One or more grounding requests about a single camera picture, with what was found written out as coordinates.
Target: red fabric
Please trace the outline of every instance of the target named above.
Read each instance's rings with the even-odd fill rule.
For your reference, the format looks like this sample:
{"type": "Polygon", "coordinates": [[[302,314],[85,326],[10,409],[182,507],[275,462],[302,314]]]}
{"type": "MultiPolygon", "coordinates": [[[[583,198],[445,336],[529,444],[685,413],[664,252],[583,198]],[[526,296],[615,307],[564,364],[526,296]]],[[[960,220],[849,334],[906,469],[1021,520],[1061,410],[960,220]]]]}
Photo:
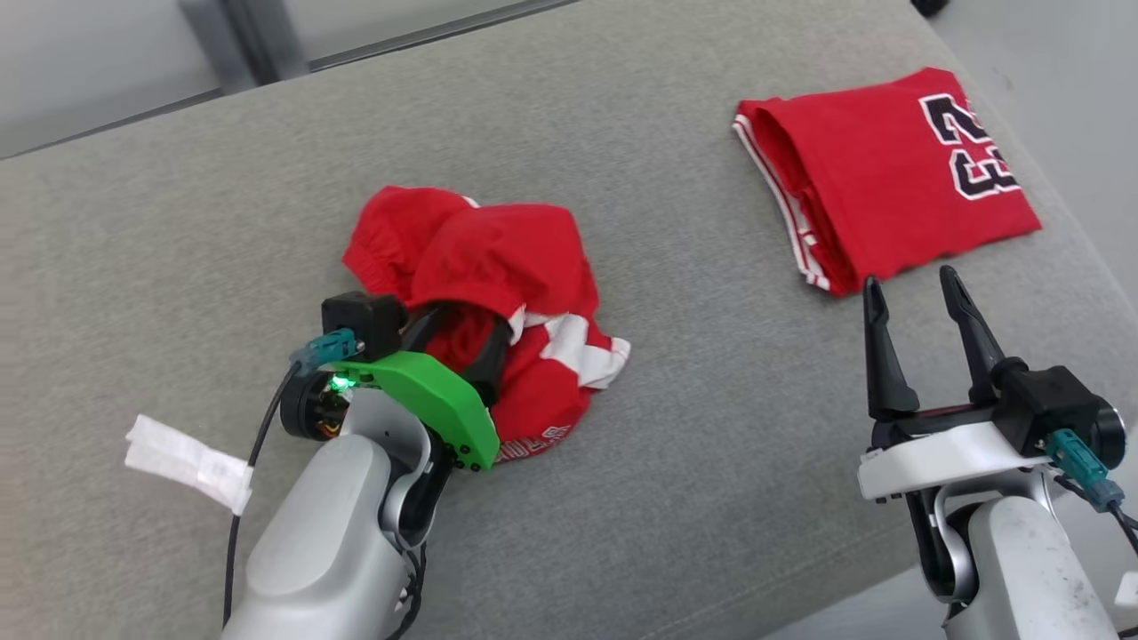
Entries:
{"type": "Polygon", "coordinates": [[[625,347],[615,350],[615,340],[596,327],[596,285],[564,208],[476,207],[450,191],[386,187],[360,214],[344,263],[371,294],[394,294],[412,313],[457,303],[459,312],[427,347],[456,372],[477,356],[497,317],[514,320],[517,344],[508,352],[500,397],[490,409],[502,441],[500,459],[537,453],[563,440],[596,391],[582,381],[586,372],[543,355],[558,328],[569,326],[547,320],[582,318],[574,321],[587,321],[588,330],[577,346],[604,350],[617,370],[627,358],[627,343],[618,340],[625,347]],[[522,330],[522,321],[531,326],[522,330]]]}
{"type": "Polygon", "coordinates": [[[750,125],[739,128],[736,117],[744,142],[781,182],[773,184],[782,191],[776,197],[801,207],[809,229],[791,233],[835,295],[858,290],[869,276],[889,278],[1040,229],[947,71],[790,100],[743,100],[739,116],[750,125]],[[937,110],[953,105],[959,112],[947,117],[937,110]]]}

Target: gray fabric tablecloth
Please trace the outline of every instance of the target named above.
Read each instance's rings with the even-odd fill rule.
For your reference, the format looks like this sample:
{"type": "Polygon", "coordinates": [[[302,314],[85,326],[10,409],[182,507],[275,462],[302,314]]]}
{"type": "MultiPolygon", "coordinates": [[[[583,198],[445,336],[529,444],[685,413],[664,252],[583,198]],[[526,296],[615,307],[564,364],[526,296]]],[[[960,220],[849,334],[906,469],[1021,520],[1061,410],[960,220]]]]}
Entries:
{"type": "MultiPolygon", "coordinates": [[[[244,457],[387,183],[570,208],[634,346],[567,442],[452,481],[409,638],[754,639],[915,563],[857,490],[860,302],[802,281],[729,124],[922,66],[958,68],[905,0],[586,0],[0,163],[6,629],[216,637],[229,518],[123,436],[143,412],[244,457]]],[[[953,262],[1008,353],[1135,420],[1133,311],[970,89],[1045,229],[953,262]]],[[[887,295],[925,405],[963,401],[935,269],[887,295]]],[[[314,446],[271,433],[242,560],[314,446]]]]}

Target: white plastic part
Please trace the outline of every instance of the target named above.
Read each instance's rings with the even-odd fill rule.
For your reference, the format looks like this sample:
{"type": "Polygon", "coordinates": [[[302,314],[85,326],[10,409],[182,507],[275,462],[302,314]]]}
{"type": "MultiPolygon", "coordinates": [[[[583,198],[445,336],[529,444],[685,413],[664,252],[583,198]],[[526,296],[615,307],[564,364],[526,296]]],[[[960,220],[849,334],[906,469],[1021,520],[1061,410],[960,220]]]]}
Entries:
{"type": "Polygon", "coordinates": [[[126,466],[192,486],[240,516],[253,490],[253,467],[182,432],[139,415],[126,434],[126,466]]]}
{"type": "Polygon", "coordinates": [[[861,456],[857,479],[861,497],[873,500],[1048,460],[1046,456],[1020,456],[993,422],[973,422],[887,450],[875,449],[861,456]]]}
{"type": "Polygon", "coordinates": [[[1138,572],[1127,572],[1119,585],[1119,594],[1114,605],[1127,609],[1138,609],[1138,572]]]}

